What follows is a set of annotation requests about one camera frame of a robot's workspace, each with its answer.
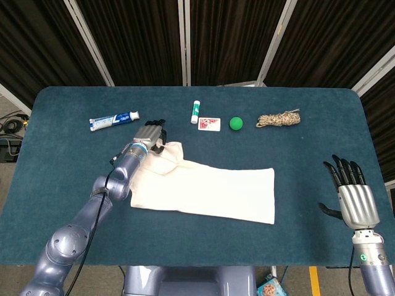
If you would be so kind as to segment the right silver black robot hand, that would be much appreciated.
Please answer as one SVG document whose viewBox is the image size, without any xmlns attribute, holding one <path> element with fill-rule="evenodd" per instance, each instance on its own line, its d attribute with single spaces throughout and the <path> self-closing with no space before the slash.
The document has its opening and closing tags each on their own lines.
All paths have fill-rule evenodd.
<svg viewBox="0 0 395 296">
<path fill-rule="evenodd" d="M 344 221 L 353 230 L 373 229 L 380 223 L 375 198 L 367 185 L 364 173 L 354 161 L 348 161 L 333 154 L 335 165 L 324 161 L 335 186 L 340 205 L 339 210 L 318 203 L 326 215 Z"/>
</svg>

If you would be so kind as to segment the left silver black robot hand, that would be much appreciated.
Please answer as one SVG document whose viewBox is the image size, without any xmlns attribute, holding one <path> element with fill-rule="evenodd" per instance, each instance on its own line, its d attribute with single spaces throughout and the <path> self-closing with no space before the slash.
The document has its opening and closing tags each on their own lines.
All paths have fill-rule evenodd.
<svg viewBox="0 0 395 296">
<path fill-rule="evenodd" d="M 147 121 L 133 138 L 133 143 L 145 145 L 147 150 L 161 154 L 167 142 L 167 132 L 164 130 L 164 119 Z"/>
</svg>

